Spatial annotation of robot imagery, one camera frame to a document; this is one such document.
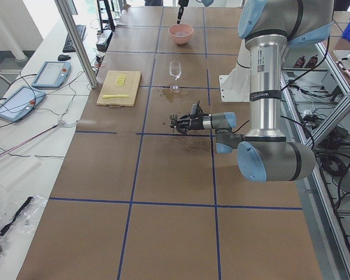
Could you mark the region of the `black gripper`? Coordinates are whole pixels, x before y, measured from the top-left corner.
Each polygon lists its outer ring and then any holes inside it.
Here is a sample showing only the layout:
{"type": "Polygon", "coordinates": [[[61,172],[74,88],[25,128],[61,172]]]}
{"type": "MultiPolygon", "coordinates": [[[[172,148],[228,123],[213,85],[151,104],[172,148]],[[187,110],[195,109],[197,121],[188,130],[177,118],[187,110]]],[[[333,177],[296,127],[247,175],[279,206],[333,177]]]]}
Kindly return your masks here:
{"type": "Polygon", "coordinates": [[[188,0],[178,0],[179,10],[177,14],[177,24],[181,23],[181,18],[183,17],[184,8],[188,6],[188,0]]]}
{"type": "Polygon", "coordinates": [[[170,128],[176,130],[178,133],[187,135],[192,130],[203,130],[203,114],[201,115],[183,115],[177,119],[178,123],[182,123],[182,127],[171,125],[170,128]]]}

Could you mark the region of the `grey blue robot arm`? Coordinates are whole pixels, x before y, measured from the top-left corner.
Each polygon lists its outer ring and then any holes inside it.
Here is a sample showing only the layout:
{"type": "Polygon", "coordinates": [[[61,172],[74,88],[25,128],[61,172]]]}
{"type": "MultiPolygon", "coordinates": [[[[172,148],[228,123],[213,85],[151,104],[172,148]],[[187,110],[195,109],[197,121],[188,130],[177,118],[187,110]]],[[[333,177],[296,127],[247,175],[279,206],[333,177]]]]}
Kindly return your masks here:
{"type": "MultiPolygon", "coordinates": [[[[209,7],[213,4],[214,0],[200,0],[205,7],[209,7]]],[[[184,9],[188,6],[189,0],[178,0],[178,14],[177,14],[177,24],[181,23],[181,18],[183,17],[184,9]]]]}
{"type": "Polygon", "coordinates": [[[206,114],[198,104],[170,126],[181,134],[213,129],[218,153],[237,152],[244,178],[257,181],[295,181],[307,177],[316,163],[304,144],[289,142],[280,130],[280,74],[285,47],[325,40],[331,32],[333,1],[247,1],[238,35],[250,52],[250,130],[234,134],[232,112],[206,114]]]}

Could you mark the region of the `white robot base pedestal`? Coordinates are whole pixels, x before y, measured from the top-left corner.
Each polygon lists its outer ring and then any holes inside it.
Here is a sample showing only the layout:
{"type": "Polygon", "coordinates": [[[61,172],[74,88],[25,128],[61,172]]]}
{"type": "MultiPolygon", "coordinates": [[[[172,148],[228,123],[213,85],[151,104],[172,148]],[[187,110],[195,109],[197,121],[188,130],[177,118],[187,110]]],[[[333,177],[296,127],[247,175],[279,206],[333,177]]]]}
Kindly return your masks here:
{"type": "Polygon", "coordinates": [[[235,68],[228,75],[219,76],[222,102],[249,102],[250,52],[242,40],[235,68]]]}

